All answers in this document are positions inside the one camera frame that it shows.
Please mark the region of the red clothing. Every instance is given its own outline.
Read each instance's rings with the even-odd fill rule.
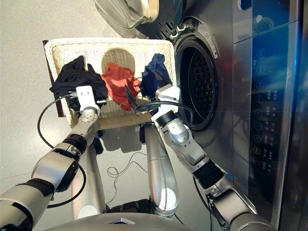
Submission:
[[[139,91],[140,81],[134,77],[134,73],[127,67],[121,67],[115,63],[109,62],[106,67],[106,73],[101,75],[102,80],[106,82],[108,96],[119,105],[123,110],[129,111],[131,105],[128,102],[125,85],[132,91],[136,97]]]

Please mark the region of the white cable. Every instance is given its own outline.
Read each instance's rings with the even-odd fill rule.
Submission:
[[[131,155],[131,157],[130,157],[130,159],[129,159],[129,161],[128,161],[128,164],[126,165],[126,167],[125,167],[122,171],[120,171],[120,172],[119,172],[119,171],[117,170],[117,168],[114,167],[114,166],[108,167],[108,169],[107,169],[107,174],[108,174],[108,176],[111,177],[111,178],[115,178],[115,180],[114,180],[114,185],[113,185],[113,187],[114,187],[114,189],[115,189],[115,194],[114,194],[113,198],[112,198],[110,201],[108,201],[106,204],[112,202],[112,201],[115,199],[115,196],[116,196],[116,193],[117,193],[117,189],[116,189],[116,185],[115,185],[115,184],[117,183],[117,180],[119,179],[119,176],[121,176],[122,174],[124,174],[124,173],[128,170],[129,166],[130,166],[132,163],[135,163],[135,164],[138,165],[144,172],[148,173],[139,163],[137,163],[136,161],[131,161],[132,158],[134,157],[134,155],[137,154],[137,153],[142,154],[142,155],[147,155],[147,154],[144,154],[144,153],[141,153],[141,152],[135,152],[133,155]],[[114,169],[116,173],[110,172],[110,169]]]

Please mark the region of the floor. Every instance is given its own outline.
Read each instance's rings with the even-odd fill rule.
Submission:
[[[38,136],[36,125],[42,109],[53,95],[46,66],[42,41],[69,37],[119,37],[96,11],[92,0],[1,0],[0,38],[0,192],[27,181],[35,163],[49,151]],[[66,118],[58,118],[55,107],[48,110],[41,130],[51,144],[60,142],[70,132]],[[107,130],[104,133],[105,151],[98,156],[106,201],[115,190],[107,168],[123,169],[131,155],[146,153],[139,143],[139,127]],[[203,207],[191,175],[169,150],[180,190],[177,215],[192,230],[209,227],[209,214]],[[134,160],[146,168],[146,157]],[[117,195],[109,206],[148,198],[148,179],[137,165],[132,165],[117,183]],[[70,190],[55,195],[61,202],[70,197]],[[48,209],[34,230],[44,230],[72,220],[71,205]]]

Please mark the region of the laundry basket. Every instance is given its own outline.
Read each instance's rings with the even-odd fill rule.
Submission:
[[[173,85],[176,86],[174,50],[172,44],[166,40],[60,38],[50,40],[45,45],[45,53],[54,80],[66,63],[83,55],[85,64],[91,64],[96,73],[105,73],[107,63],[113,62],[131,69],[140,81],[144,66],[148,65],[155,53],[160,53],[165,56],[165,66]],[[142,97],[139,92],[136,101],[140,104],[147,102],[148,99]],[[61,100],[61,104],[69,125],[75,126],[78,122],[77,113],[68,107],[65,99]],[[120,105],[109,97],[107,105],[102,107],[99,115],[100,129],[140,124],[150,121],[150,118],[149,113],[136,116],[133,110],[122,110]]]

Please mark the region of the washing machine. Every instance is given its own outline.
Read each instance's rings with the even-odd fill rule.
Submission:
[[[173,43],[180,101],[194,110],[195,140],[276,229],[300,226],[286,214],[302,211],[306,198],[304,177],[288,176],[300,165],[292,160],[307,156],[291,149],[298,140],[295,108],[305,113],[296,95],[307,86],[307,75],[298,74],[307,1],[94,1],[123,37]],[[286,179],[301,186],[287,188]]]
[[[106,2],[95,0],[103,18],[121,36],[167,39],[173,43],[180,102],[194,110],[194,138],[232,175],[232,3]],[[189,116],[181,109],[179,114]]]

